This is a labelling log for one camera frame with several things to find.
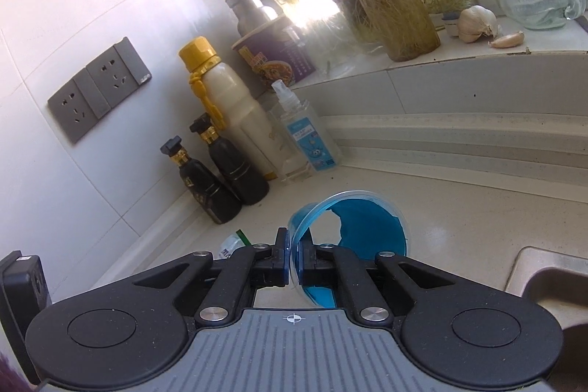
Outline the black bottle gold collar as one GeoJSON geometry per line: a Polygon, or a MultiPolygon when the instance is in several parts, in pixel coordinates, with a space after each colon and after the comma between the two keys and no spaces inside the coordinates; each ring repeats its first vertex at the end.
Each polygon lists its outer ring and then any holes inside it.
{"type": "Polygon", "coordinates": [[[229,139],[218,133],[209,114],[197,117],[189,130],[207,145],[213,163],[244,205],[254,205],[267,196],[267,180],[229,139]]]}
{"type": "Polygon", "coordinates": [[[189,155],[179,136],[168,139],[161,153],[178,165],[184,185],[214,223],[228,223],[239,214],[241,201],[202,162],[189,155]]]}

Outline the steel thermos flask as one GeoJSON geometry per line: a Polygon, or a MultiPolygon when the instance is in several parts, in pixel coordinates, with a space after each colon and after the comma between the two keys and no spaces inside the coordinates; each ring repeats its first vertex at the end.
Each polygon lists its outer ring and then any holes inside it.
{"type": "Polygon", "coordinates": [[[237,18],[237,31],[241,37],[278,18],[277,12],[261,0],[225,0],[237,18]]]}

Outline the black bottle gold collar front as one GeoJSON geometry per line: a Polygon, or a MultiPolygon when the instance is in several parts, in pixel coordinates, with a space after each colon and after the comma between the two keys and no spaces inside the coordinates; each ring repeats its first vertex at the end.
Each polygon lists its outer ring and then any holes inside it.
{"type": "Polygon", "coordinates": [[[202,162],[189,155],[179,136],[168,139],[161,153],[178,165],[184,185],[214,223],[228,223],[239,214],[241,201],[202,162]]]}

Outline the grey wall power sockets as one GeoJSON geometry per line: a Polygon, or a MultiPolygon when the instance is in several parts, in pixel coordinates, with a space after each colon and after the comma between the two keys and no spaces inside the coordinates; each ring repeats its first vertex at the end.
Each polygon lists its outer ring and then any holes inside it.
{"type": "Polygon", "coordinates": [[[48,99],[48,108],[67,140],[75,144],[152,77],[124,37],[64,83],[48,99]]]}

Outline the white bottle yellow cap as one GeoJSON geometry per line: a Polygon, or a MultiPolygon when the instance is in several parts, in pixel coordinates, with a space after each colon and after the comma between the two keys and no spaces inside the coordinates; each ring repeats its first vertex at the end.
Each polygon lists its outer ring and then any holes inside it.
{"type": "Polygon", "coordinates": [[[241,147],[266,179],[283,179],[286,145],[265,110],[231,66],[204,37],[188,42],[178,56],[189,71],[189,87],[212,123],[241,147]]]}

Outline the green white sachet wrapper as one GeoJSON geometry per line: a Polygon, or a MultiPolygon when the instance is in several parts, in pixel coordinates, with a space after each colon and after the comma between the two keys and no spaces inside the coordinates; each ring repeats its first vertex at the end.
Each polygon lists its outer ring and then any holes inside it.
{"type": "Polygon", "coordinates": [[[248,246],[251,246],[248,237],[241,230],[237,230],[221,243],[218,257],[220,260],[228,259],[237,249],[248,246]]]}

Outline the purple instant noodle cup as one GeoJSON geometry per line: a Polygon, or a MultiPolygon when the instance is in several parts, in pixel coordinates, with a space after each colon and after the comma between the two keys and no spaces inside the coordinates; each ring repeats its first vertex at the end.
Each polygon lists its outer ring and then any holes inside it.
{"type": "Polygon", "coordinates": [[[285,15],[246,34],[231,49],[269,90],[276,80],[291,87],[317,70],[302,32],[285,15]]]}

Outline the loose garlic bulb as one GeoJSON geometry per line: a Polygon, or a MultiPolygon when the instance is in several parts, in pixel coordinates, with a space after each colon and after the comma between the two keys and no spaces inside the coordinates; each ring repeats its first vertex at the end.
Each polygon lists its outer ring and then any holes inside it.
{"type": "Polygon", "coordinates": [[[498,21],[493,11],[479,5],[462,10],[456,26],[458,38],[467,44],[476,42],[480,37],[495,38],[499,31],[498,21]]]}

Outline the black bottle gold collar rear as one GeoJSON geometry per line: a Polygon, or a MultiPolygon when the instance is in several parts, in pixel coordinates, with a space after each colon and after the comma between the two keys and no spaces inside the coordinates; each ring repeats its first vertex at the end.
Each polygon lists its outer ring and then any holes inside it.
{"type": "Polygon", "coordinates": [[[213,163],[244,205],[254,205],[267,196],[267,180],[229,139],[218,133],[209,114],[197,117],[189,130],[207,145],[213,163]]]}

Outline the clear spray bottle blue label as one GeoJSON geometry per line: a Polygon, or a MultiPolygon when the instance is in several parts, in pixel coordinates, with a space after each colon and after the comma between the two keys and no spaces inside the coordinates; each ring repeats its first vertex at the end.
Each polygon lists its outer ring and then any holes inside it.
{"type": "Polygon", "coordinates": [[[276,80],[271,87],[283,111],[282,124],[313,169],[322,172],[338,166],[338,146],[309,101],[300,100],[283,80],[276,80]]]}

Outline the clear rectangular glass container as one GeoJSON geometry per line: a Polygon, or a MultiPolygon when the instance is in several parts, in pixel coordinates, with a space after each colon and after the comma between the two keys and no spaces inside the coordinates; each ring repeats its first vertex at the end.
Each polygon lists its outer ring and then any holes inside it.
{"type": "MultiPolygon", "coordinates": [[[[337,166],[334,168],[328,169],[326,171],[322,171],[322,172],[317,172],[313,169],[313,167],[310,165],[309,161],[306,159],[304,154],[300,151],[300,149],[294,143],[293,139],[291,138],[291,136],[287,132],[286,128],[282,124],[282,122],[280,120],[280,115],[282,114],[282,112],[283,111],[282,111],[281,105],[277,101],[277,104],[275,104],[274,107],[271,108],[271,110],[269,111],[269,114],[270,114],[270,118],[273,119],[274,122],[279,127],[279,132],[284,136],[284,138],[286,140],[286,144],[289,147],[293,148],[294,158],[301,164],[301,173],[296,173],[295,176],[300,177],[300,178],[305,178],[305,177],[311,176],[313,174],[323,173],[323,172],[327,172],[329,170],[335,169],[337,166]]],[[[340,157],[339,165],[341,164],[341,161],[342,161],[342,153],[341,152],[340,152],[340,155],[341,155],[341,157],[340,157]]]]}

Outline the garlic clove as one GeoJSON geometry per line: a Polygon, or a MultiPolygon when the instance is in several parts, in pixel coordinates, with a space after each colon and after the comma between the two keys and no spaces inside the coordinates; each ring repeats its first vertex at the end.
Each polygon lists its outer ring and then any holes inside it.
{"type": "Polygon", "coordinates": [[[490,41],[488,44],[493,49],[510,49],[521,46],[525,41],[525,34],[522,31],[503,35],[490,41]]]}

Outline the blue plastic cup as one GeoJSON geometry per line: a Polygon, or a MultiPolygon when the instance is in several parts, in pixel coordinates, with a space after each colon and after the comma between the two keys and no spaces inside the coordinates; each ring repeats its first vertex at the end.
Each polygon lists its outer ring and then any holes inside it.
{"type": "Polygon", "coordinates": [[[311,226],[327,211],[340,220],[338,247],[353,251],[361,260],[374,260],[381,252],[404,256],[409,250],[404,218],[396,207],[367,190],[349,190],[311,203],[295,212],[288,224],[291,236],[291,276],[303,281],[303,245],[312,243],[311,226]]]}

